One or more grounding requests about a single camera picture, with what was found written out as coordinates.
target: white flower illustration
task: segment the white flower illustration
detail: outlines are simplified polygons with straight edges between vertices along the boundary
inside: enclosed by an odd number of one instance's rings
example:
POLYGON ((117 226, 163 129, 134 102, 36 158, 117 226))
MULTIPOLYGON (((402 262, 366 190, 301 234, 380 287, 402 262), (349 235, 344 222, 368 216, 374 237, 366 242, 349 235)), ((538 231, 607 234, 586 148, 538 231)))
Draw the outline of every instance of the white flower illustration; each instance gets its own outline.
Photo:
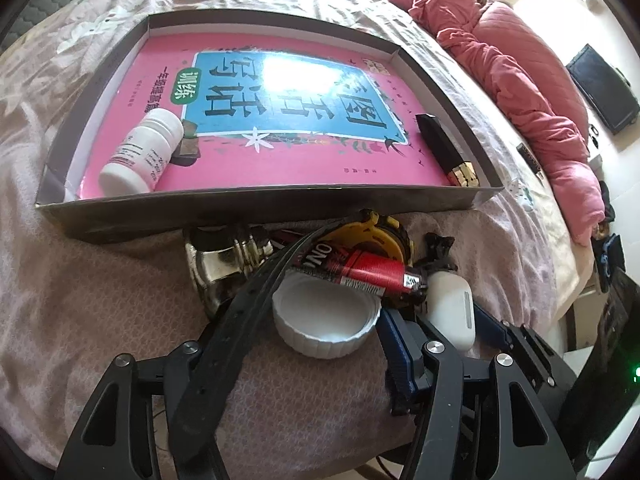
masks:
POLYGON ((273 146, 264 140, 264 137, 268 137, 269 134, 259 134, 258 128, 254 126, 254 130, 251 135, 242 134, 245 139, 249 139, 249 142, 244 146, 247 148, 249 146, 253 146, 255 148, 256 153, 260 153, 260 146, 264 146, 265 148, 273 149, 273 146))

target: black cord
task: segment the black cord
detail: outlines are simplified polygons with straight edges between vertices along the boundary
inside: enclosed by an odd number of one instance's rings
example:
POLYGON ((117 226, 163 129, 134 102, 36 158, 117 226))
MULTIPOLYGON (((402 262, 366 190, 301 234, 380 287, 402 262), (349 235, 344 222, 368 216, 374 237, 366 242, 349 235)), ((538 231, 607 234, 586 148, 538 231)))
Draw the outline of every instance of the black cord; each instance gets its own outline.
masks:
POLYGON ((376 457, 376 462, 378 462, 380 469, 382 469, 382 471, 384 471, 389 476, 389 478, 398 480, 398 478, 396 478, 396 475, 394 475, 391 471, 389 471, 389 469, 386 468, 386 465, 383 464, 382 459, 379 456, 376 457))

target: blue gripper pad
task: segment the blue gripper pad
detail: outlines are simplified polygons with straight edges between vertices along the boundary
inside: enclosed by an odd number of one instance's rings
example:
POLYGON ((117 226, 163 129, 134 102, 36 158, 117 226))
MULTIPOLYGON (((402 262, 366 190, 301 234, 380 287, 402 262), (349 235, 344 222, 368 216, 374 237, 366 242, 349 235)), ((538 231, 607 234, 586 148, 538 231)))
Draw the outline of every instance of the blue gripper pad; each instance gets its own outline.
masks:
POLYGON ((414 358, 405 346, 396 322, 404 322, 399 312, 383 308, 380 311, 376 330, 378 331, 378 338, 385 352, 386 362, 396 389, 406 400, 412 401, 418 393, 414 373, 414 358))

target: bottle label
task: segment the bottle label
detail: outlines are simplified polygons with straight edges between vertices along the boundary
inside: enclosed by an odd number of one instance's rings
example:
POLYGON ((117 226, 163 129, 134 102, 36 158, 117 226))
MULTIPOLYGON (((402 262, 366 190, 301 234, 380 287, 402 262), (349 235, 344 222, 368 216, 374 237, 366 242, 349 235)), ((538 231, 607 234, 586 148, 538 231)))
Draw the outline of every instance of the bottle label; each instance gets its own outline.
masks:
POLYGON ((109 159, 108 164, 114 162, 135 171, 149 189, 156 187, 169 160, 152 147, 143 147, 134 142, 134 136, 129 134, 109 159))

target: green label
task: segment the green label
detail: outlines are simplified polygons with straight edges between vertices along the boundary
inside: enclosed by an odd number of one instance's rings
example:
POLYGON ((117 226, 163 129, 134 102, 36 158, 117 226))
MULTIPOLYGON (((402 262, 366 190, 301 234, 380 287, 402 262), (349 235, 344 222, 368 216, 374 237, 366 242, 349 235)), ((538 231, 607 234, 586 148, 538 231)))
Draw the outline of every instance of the green label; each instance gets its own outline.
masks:
POLYGON ((171 102, 174 105, 188 105, 198 97, 198 87, 202 70, 199 68, 183 68, 175 77, 174 89, 171 90, 171 102))

